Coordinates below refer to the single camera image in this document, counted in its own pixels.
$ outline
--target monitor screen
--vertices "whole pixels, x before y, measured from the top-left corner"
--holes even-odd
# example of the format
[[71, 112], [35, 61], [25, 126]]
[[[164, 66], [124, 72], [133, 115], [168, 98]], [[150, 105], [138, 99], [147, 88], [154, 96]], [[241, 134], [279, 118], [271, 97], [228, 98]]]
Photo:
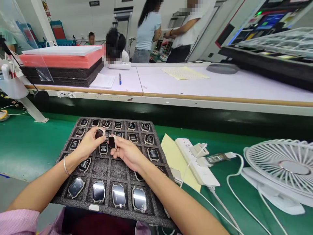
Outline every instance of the monitor screen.
[[275, 14], [265, 16], [265, 19], [262, 21], [259, 27], [257, 27], [257, 30], [273, 28], [284, 16], [285, 14]]

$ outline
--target long black hair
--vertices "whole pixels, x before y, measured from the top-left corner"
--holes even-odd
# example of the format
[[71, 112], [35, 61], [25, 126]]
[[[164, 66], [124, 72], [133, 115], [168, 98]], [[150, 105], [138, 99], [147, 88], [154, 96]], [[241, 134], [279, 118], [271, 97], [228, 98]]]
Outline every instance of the long black hair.
[[161, 6], [163, 0], [146, 0], [146, 3], [143, 6], [143, 10], [141, 16], [138, 21], [138, 27], [140, 27], [144, 21], [144, 19], [148, 16], [148, 14], [154, 10], [158, 6]]

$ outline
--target desk fan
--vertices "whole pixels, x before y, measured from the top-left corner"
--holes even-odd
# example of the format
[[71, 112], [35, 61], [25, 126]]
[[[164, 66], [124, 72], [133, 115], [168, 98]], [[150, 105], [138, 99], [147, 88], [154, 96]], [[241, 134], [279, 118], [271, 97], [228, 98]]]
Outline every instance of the desk fan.
[[282, 211], [304, 214], [313, 207], [313, 143], [269, 140], [244, 149], [251, 167], [242, 176]]

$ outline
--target hand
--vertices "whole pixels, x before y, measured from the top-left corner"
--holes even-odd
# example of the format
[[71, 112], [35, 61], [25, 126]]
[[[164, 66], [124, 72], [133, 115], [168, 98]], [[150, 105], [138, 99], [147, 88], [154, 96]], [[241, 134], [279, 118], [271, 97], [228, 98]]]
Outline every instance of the hand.
[[133, 171], [140, 171], [142, 164], [148, 159], [140, 152], [136, 145], [129, 140], [116, 136], [115, 144], [117, 149], [111, 149], [114, 159], [119, 157]]
[[[96, 139], [95, 135], [98, 129], [103, 130], [103, 136]], [[85, 134], [78, 147], [73, 151], [73, 154], [83, 161], [105, 140], [105, 129], [102, 127], [93, 127]]]
[[171, 31], [167, 31], [166, 33], [164, 33], [164, 34], [163, 34], [163, 37], [164, 37], [165, 39], [171, 38]]

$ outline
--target electrical outlet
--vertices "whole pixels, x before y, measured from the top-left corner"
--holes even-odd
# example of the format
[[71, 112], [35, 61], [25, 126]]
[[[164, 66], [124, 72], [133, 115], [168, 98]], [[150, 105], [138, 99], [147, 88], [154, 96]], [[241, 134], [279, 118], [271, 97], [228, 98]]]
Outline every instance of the electrical outlet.
[[189, 162], [192, 161], [189, 167], [199, 184], [214, 187], [220, 186], [220, 183], [215, 178], [211, 170], [208, 167], [200, 166], [197, 163], [196, 157], [190, 151], [190, 147], [193, 145], [189, 139], [177, 138], [175, 143], [182, 153], [186, 163], [189, 164]]

